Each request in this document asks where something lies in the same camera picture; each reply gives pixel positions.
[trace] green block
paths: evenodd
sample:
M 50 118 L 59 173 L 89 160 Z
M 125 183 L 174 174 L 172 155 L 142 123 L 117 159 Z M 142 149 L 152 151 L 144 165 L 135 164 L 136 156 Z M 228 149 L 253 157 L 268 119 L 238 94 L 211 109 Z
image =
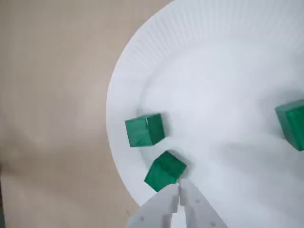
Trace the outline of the green block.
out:
M 125 121 L 131 147 L 153 146 L 165 138 L 161 114 L 142 115 Z
M 159 192 L 167 185 L 175 184 L 186 168 L 186 164 L 165 151 L 155 159 L 144 182 Z
M 304 100 L 275 109 L 287 141 L 298 151 L 304 150 Z

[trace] beige table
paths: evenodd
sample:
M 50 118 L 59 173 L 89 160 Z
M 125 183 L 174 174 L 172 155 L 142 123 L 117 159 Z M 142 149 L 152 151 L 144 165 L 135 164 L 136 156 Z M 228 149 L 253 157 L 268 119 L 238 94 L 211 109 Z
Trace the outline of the beige table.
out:
M 0 0 L 7 228 L 121 228 L 137 210 L 108 146 L 106 92 L 131 35 L 168 2 Z

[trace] robotic arm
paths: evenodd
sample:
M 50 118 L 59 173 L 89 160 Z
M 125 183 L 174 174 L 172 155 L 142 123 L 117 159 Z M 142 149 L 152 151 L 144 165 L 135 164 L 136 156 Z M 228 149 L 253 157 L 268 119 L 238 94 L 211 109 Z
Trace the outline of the robotic arm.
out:
M 185 228 L 227 228 L 199 189 L 186 179 L 155 194 L 130 218 L 127 228 L 170 228 L 179 204 L 184 207 Z

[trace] white paper plate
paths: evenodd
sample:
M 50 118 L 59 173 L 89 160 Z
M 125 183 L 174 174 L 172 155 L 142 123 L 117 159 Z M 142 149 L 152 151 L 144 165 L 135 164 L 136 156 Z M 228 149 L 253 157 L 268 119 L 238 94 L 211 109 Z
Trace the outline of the white paper plate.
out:
M 106 123 L 118 172 L 139 205 L 171 150 L 234 228 L 304 224 L 304 153 L 274 108 L 304 98 L 303 0 L 177 0 L 132 37 L 113 72 Z M 162 113 L 167 138 L 130 148 L 124 121 Z

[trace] beige surface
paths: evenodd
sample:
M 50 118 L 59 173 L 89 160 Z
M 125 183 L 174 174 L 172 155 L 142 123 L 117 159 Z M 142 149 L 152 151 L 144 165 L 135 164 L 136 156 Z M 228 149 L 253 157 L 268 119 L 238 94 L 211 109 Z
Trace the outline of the beige surface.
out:
M 106 92 L 131 35 L 168 1 L 0 0 L 7 228 L 120 228 L 136 211 L 110 154 Z

